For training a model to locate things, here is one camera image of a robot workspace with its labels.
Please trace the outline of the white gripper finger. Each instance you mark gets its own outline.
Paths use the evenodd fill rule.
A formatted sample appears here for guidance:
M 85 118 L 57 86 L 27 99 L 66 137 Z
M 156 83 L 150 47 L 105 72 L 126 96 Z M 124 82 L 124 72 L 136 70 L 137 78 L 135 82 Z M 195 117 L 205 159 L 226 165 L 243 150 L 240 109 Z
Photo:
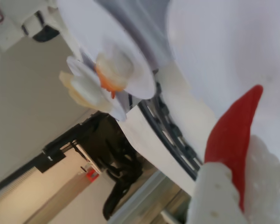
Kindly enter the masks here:
M 219 162 L 205 163 L 198 172 L 186 223 L 246 224 L 239 201 L 231 170 Z

